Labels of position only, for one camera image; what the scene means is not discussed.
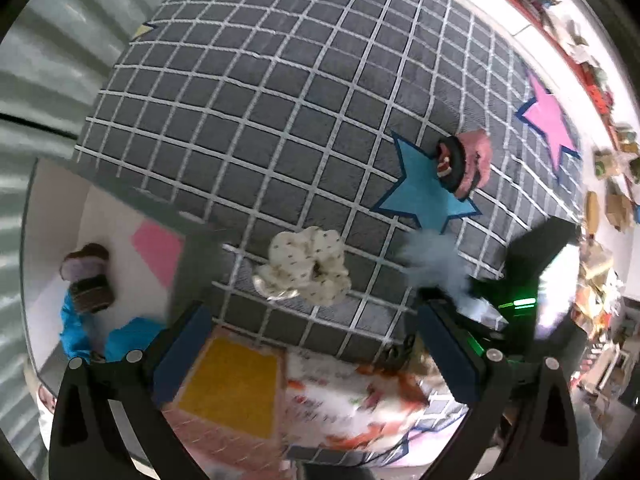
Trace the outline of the grey checked star rug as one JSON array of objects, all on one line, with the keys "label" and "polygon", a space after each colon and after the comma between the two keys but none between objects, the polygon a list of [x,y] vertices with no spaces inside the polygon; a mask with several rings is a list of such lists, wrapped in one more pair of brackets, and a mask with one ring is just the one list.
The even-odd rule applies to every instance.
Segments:
[{"label": "grey checked star rug", "polygon": [[[402,175],[394,136],[431,151],[447,134],[490,134],[480,213],[447,226],[473,275],[497,276],[506,244],[543,218],[579,216],[582,165],[553,165],[516,116],[528,75],[454,0],[165,0],[115,63],[75,157],[228,228],[221,321],[371,361],[412,321],[397,252],[414,221],[374,210]],[[272,306],[250,274],[277,233],[307,226],[340,232],[352,290],[335,307]]]}]

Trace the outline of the cream dotted scrunchie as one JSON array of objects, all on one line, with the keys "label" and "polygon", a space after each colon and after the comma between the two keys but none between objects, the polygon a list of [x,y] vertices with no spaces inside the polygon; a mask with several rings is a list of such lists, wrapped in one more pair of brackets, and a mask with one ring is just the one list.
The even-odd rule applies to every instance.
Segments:
[{"label": "cream dotted scrunchie", "polygon": [[273,237],[267,262],[256,268],[252,281],[268,300],[299,297],[319,307],[340,302],[352,288],[340,233],[318,226]]}]

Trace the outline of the pink black small toy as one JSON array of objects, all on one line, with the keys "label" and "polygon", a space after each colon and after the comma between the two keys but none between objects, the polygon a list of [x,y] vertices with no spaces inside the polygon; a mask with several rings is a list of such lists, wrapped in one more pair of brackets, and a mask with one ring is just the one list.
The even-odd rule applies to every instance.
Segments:
[{"label": "pink black small toy", "polygon": [[490,179],[492,148],[484,129],[443,136],[436,145],[436,158],[440,185],[459,202]]}]

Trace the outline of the pink tissue box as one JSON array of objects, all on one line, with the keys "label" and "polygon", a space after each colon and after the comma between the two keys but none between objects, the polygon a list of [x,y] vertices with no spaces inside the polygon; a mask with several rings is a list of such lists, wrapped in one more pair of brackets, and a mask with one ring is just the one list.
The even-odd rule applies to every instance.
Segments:
[{"label": "pink tissue box", "polygon": [[427,466],[468,409],[433,362],[416,375],[215,330],[163,415],[210,474],[289,479],[296,460]]}]

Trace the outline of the white storage box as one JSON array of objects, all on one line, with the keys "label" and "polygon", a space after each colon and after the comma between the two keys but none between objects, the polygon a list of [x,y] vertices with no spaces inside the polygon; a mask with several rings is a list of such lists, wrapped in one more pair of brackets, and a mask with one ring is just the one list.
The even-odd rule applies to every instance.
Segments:
[{"label": "white storage box", "polygon": [[20,267],[30,362],[52,393],[69,359],[62,319],[72,300],[86,349],[135,318],[165,326],[212,284],[224,229],[180,212],[116,178],[57,160],[32,168]]}]

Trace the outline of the light blue fluffy cloth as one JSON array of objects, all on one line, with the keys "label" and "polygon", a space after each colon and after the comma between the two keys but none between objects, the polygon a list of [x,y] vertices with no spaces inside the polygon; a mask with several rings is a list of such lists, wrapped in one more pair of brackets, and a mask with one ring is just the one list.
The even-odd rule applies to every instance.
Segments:
[{"label": "light blue fluffy cloth", "polygon": [[398,257],[405,265],[406,281],[412,289],[443,292],[459,314],[492,330],[508,326],[497,308],[472,292],[472,278],[465,271],[452,236],[432,230],[413,231],[405,236]]}]

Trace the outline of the pink sponge block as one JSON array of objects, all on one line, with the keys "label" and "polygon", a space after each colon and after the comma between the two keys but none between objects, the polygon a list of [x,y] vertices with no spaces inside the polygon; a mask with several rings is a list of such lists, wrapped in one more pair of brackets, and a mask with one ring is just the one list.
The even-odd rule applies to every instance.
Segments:
[{"label": "pink sponge block", "polygon": [[170,289],[183,251],[183,238],[144,220],[132,234],[131,244],[164,289]]}]

